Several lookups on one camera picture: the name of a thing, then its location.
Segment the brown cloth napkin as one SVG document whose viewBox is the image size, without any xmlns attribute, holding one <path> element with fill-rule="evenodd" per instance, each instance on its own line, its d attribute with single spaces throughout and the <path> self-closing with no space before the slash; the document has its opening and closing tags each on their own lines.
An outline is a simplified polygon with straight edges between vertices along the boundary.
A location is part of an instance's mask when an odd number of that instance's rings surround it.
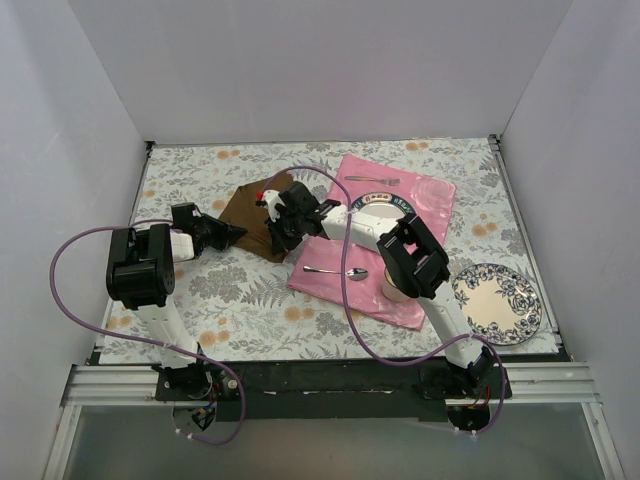
<svg viewBox="0 0 640 480">
<path fill-rule="evenodd" d="M 264 190 L 267 180 L 260 180 L 240 186 L 229 200 L 219 219 L 247 230 L 235 246 L 253 253 L 269 262 L 282 263 L 286 253 L 272 252 L 271 234 L 265 224 L 268 211 L 255 205 L 257 194 Z"/>
</svg>

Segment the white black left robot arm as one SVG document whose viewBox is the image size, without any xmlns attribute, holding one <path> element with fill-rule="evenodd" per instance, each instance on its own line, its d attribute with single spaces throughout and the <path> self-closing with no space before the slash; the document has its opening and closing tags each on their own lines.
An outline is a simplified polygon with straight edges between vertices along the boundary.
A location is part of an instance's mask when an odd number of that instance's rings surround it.
<svg viewBox="0 0 640 480">
<path fill-rule="evenodd" d="M 187 331 L 173 299 L 174 265 L 194 260 L 207 248 L 224 251 L 247 229 L 200 211 L 193 203 L 171 207 L 169 223 L 146 229 L 117 228 L 111 234 L 106 287 L 160 343 L 161 366 L 181 369 L 178 387 L 193 400 L 205 398 L 213 386 L 211 373 L 198 365 L 199 344 Z"/>
</svg>

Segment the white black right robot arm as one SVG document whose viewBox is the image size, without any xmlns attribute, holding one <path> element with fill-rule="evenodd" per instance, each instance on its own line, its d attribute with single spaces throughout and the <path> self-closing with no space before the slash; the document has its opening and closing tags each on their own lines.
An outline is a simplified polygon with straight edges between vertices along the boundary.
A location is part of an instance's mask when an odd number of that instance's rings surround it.
<svg viewBox="0 0 640 480">
<path fill-rule="evenodd" d="M 344 250 L 353 243 L 381 256 L 394 286 L 417 301 L 442 342 L 436 351 L 445 353 L 450 372 L 426 380 L 426 395 L 471 398 L 487 389 L 497 355 L 472 332 L 449 282 L 448 255 L 418 215 L 390 219 L 336 200 L 319 202 L 300 182 L 282 192 L 259 193 L 256 205 L 268 211 L 266 225 L 277 250 L 315 236 L 342 240 Z"/>
</svg>

